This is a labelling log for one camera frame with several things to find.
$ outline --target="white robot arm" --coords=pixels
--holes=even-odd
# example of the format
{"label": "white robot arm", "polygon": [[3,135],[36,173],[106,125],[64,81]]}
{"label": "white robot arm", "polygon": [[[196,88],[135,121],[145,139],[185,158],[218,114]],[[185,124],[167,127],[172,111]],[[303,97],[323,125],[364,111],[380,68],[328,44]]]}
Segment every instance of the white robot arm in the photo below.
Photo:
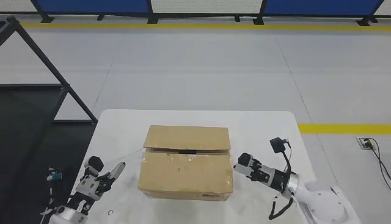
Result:
{"label": "white robot arm", "polygon": [[289,144],[288,140],[276,138],[270,142],[275,153],[283,153],[288,165],[287,171],[282,172],[264,166],[247,153],[243,153],[239,157],[238,164],[233,167],[235,171],[246,175],[251,181],[259,181],[290,199],[288,205],[277,214],[274,214],[276,199],[274,200],[270,220],[282,215],[296,200],[310,224],[361,224],[339,187],[323,189],[316,182],[304,182],[299,175],[291,171],[283,145]]}
{"label": "white robot arm", "polygon": [[111,189],[113,182],[125,168],[125,163],[119,163],[113,171],[102,176],[99,176],[99,172],[103,169],[103,163],[99,157],[88,158],[84,167],[84,176],[80,179],[75,194],[68,203],[51,211],[49,224],[84,224],[94,202],[100,200],[103,194]]}

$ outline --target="yellow floor line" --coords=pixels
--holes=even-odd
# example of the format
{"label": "yellow floor line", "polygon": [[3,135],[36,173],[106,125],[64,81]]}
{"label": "yellow floor line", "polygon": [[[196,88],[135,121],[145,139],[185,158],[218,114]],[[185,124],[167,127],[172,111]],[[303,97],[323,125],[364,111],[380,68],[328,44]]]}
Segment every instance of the yellow floor line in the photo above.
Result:
{"label": "yellow floor line", "polygon": [[302,134],[391,134],[384,124],[299,124]]}
{"label": "yellow floor line", "polygon": [[382,31],[391,32],[391,26],[314,26],[253,24],[137,24],[137,23],[22,23],[23,27],[86,28],[86,29],[266,29],[288,31]]}

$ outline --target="gray floor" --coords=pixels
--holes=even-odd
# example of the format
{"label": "gray floor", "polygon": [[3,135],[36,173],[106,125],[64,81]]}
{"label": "gray floor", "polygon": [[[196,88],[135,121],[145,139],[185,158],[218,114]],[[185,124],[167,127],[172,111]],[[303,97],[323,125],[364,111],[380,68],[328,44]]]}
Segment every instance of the gray floor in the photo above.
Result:
{"label": "gray floor", "polygon": [[[27,31],[96,116],[119,108],[287,110],[298,123],[391,123],[389,33]],[[56,81],[16,35],[0,54],[0,84]],[[58,118],[86,116],[67,98]],[[372,137],[391,168],[391,136]],[[390,223],[391,191],[355,135],[303,139],[317,178],[338,184],[363,223]]]}

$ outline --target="power outlet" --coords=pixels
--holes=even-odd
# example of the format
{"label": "power outlet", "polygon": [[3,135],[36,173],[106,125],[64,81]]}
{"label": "power outlet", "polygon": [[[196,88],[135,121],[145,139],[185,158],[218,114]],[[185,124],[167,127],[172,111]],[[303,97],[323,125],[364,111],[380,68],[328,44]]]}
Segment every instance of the power outlet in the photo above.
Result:
{"label": "power outlet", "polygon": [[[369,147],[365,146],[366,141],[364,141],[364,139],[367,139],[367,137],[356,137],[356,140],[359,143],[362,150],[371,150]],[[373,145],[373,150],[376,150],[376,145],[373,143],[373,141],[372,140],[369,141]]]}

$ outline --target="metal frame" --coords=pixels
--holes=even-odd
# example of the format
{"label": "metal frame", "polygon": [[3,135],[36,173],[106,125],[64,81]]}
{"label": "metal frame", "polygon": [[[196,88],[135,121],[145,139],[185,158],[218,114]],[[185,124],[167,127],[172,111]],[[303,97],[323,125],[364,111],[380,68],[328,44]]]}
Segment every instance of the metal frame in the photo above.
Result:
{"label": "metal frame", "polygon": [[156,24],[159,18],[191,18],[191,17],[219,17],[219,16],[231,16],[234,17],[236,22],[240,22],[241,16],[256,17],[253,20],[254,24],[264,24],[263,17],[309,17],[309,18],[363,18],[360,21],[357,21],[361,26],[367,25],[368,21],[376,21],[375,18],[391,18],[391,15],[374,15],[379,6],[384,2],[380,0],[379,3],[375,6],[374,10],[370,15],[308,15],[308,14],[273,14],[265,13],[266,5],[268,0],[262,0],[261,8],[259,13],[249,14],[249,13],[153,13],[152,2],[151,0],[145,0],[147,2],[147,13],[133,13],[133,12],[44,12],[36,0],[30,0],[33,3],[34,7],[37,9],[37,12],[0,12],[0,14],[20,14],[20,15],[35,15],[38,13],[42,17],[42,23],[50,23],[54,19],[48,15],[97,15],[97,20],[101,21],[106,15],[113,16],[128,16],[128,17],[144,17],[148,18],[148,24]]}
{"label": "metal frame", "polygon": [[259,10],[259,14],[257,15],[257,18],[252,20],[255,25],[264,25],[262,17],[265,14],[267,3],[268,0],[262,0],[261,9]]}
{"label": "metal frame", "polygon": [[378,23],[377,19],[375,18],[375,13],[379,9],[380,5],[384,2],[385,0],[379,0],[379,2],[375,5],[371,13],[365,17],[363,17],[361,20],[356,21],[358,25],[360,26],[370,26],[369,21],[372,23]]}
{"label": "metal frame", "polygon": [[152,9],[151,0],[146,0],[148,8],[148,24],[157,24],[159,18],[191,18],[191,17],[234,17],[236,22],[240,22],[241,16],[258,17],[262,19],[263,12],[266,8],[267,0],[262,0],[261,9],[259,13],[154,13]]}
{"label": "metal frame", "polygon": [[37,13],[42,17],[41,23],[50,23],[54,20],[54,17],[48,16],[47,13],[45,13],[41,7],[39,6],[37,0],[30,0],[32,5],[37,10],[36,12],[12,12],[12,11],[5,11],[0,12],[0,15],[36,15]]}
{"label": "metal frame", "polygon": [[39,6],[37,0],[30,0],[30,1],[31,1],[32,5],[35,7],[35,9],[37,9],[37,13],[42,17],[41,23],[50,23],[54,20],[54,17],[50,17],[45,12],[43,12],[43,10]]}
{"label": "metal frame", "polygon": [[[19,21],[16,20],[15,17],[10,16],[6,18],[6,22],[0,22],[0,46],[14,33],[17,32],[20,37],[29,45],[29,47],[35,52],[35,54],[40,58],[40,60],[45,64],[45,66],[52,72],[52,74],[57,78],[60,84],[6,84],[0,85],[0,90],[58,90],[59,95],[57,102],[54,106],[54,109],[49,113],[49,116],[45,119],[44,123],[37,130],[35,137],[32,139],[32,144],[27,151],[26,157],[23,159],[21,163],[21,167],[18,168],[16,177],[11,179],[13,183],[10,187],[10,190],[7,192],[7,196],[5,197],[5,202],[9,202],[12,199],[12,195],[14,191],[17,190],[19,186],[19,182],[23,181],[23,173],[29,167],[30,162],[34,159],[37,150],[43,143],[43,139],[46,136],[47,131],[51,127],[52,123],[87,123],[89,125],[94,125],[98,122],[98,119],[93,115],[93,113],[89,110],[89,108],[84,104],[81,98],[76,94],[70,84],[65,80],[65,78],[59,73],[56,67],[50,62],[47,56],[43,53],[43,51],[38,47],[38,45],[31,39],[30,35],[23,29]],[[90,117],[91,120],[60,120],[55,121],[55,117],[65,100],[65,97],[68,93],[73,97],[73,99],[79,104],[79,106],[83,109],[83,111]],[[7,210],[7,205],[0,206],[0,217],[3,216],[5,211]]]}

